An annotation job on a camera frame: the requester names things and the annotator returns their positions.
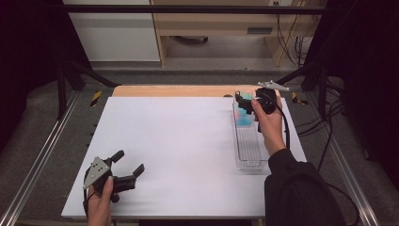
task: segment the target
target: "floor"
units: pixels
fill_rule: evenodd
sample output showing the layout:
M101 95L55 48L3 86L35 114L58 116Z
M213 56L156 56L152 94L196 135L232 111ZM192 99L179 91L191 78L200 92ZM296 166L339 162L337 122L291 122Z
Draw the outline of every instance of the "floor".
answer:
M117 65L118 69L112 63L95 66L101 75L122 84L256 84L258 81L279 79L295 70L296 65L289 59L285 60L283 67L274 67L270 55L264 50L266 46L262 38L209 37L206 43L174 38L170 40L164 68L155 64L137 63L123 67ZM84 78L87 82L84 91L69 91L69 96L77 96L75 108L67 123L61 127L60 136L51 147L51 154L44 159L37 180L27 190L28 196L23 199L23 206L15 212L20 222L44 220L53 222L53 225L84 222L65 219L60 216L60 212L95 133L95 125L101 117L106 97L112 95L113 91L94 80ZM298 90L299 100L309 101L313 93L301 92L298 87L300 81L301 78L298 78L289 86ZM339 80L333 82L342 85ZM96 106L90 106L93 94L98 90L103 92L102 97ZM287 100L292 99L291 93L283 93L283 96ZM338 99L333 92L327 98L331 103ZM300 126L316 119L309 105L291 101L288 104L298 133L312 126L312 123ZM0 156L0 215L6 213L16 195L20 194L18 190L25 185L26 175L37 163L43 144L55 127L56 115L56 83L30 93L21 122ZM380 225L399 225L399 192L378 163L364 159L361 144L344 114L340 113L333 118L333 127L333 135ZM308 161L317 164L326 144L322 130L301 136L300 140ZM328 150L321 174L326 181L347 191L331 150ZM345 219L348 223L353 222L356 214L351 203L343 195L333 192Z

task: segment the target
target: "clear plastic container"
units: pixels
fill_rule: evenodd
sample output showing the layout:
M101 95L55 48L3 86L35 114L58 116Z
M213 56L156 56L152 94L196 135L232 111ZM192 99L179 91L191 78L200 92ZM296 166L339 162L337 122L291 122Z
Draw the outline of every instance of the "clear plastic container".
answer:
M261 148L263 138L258 133L258 123L253 120L253 115L248 115L245 110L238 108L235 101L232 108L236 167L239 170L262 171L269 156L267 151Z

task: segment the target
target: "black sleeve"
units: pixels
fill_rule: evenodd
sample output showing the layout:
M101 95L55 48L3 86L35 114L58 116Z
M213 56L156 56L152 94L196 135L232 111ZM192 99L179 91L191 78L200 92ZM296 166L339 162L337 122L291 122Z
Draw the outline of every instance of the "black sleeve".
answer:
M291 151L269 159L264 182L266 225L345 225L340 208L311 163L297 162Z

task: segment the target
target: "white table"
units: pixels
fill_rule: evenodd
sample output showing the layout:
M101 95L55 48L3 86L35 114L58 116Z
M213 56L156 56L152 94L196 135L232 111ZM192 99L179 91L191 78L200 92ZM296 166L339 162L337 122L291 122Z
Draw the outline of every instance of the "white table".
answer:
M282 99L295 158L306 161L291 115ZM259 173L235 167L232 98L111 97L73 184L62 216L85 218L84 174L95 156L124 150L113 165L127 176L141 163L136 189L120 193L114 218L262 218L263 183Z

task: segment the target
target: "gray mat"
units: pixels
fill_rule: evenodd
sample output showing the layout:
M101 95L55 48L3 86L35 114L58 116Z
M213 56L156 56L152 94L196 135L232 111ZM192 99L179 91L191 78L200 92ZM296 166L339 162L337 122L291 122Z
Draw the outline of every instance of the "gray mat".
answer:
M123 84L256 84L258 81L277 80L281 73L272 74L229 74L204 75L188 73L180 75L150 74L127 72L109 73L111 80ZM106 97L112 95L113 89L87 79L89 84L81 93L72 116L67 123L52 155L50 156L32 194L30 195L20 219L71 221L60 216L67 198L65 197L75 180L83 158L95 132L104 109ZM95 91L101 90L98 104L89 106ZM309 105L292 104L291 93L283 93L287 98L290 112L295 124L313 120L314 115ZM303 93L298 93L300 100L305 100ZM12 201L30 166L33 164L42 144L56 122L57 102L56 84L51 83L31 93L28 108L23 120L16 130L13 139L2 152L0 158L0 203L1 213ZM399 225L399 194L393 187L381 167L376 162L363 158L350 123L343 115L333 120L334 136L356 174L376 217L383 225ZM300 138L307 159L317 165L325 145L321 132ZM345 190L343 180L337 167L328 153L321 174L326 181ZM347 222L353 222L355 213L346 198L334 192Z

